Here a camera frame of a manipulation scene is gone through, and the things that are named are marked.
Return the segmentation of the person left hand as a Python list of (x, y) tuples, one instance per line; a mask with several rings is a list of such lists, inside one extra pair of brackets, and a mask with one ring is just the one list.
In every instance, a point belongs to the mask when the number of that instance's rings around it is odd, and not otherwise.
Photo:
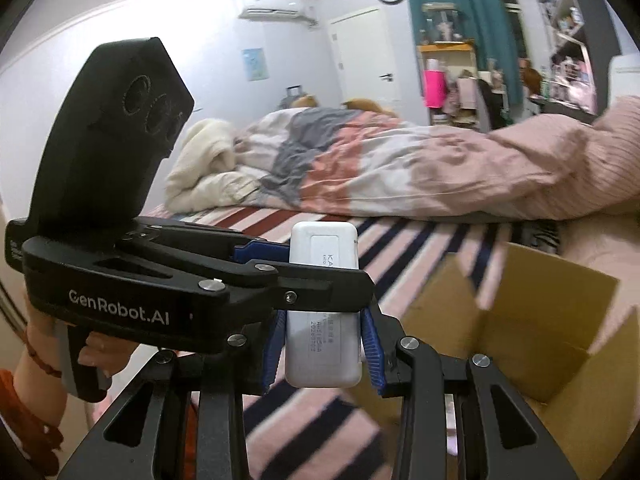
[[(38, 358), (54, 370), (62, 370), (60, 344), (55, 337), (55, 319), (27, 305), (26, 338)], [(96, 332), (89, 334), (78, 362), (96, 367), (106, 376), (121, 372), (138, 348), (136, 342)], [(25, 349), (14, 372), (14, 389), (28, 410), (48, 426), (57, 427), (64, 415), (67, 390), (61, 378), (47, 374)]]

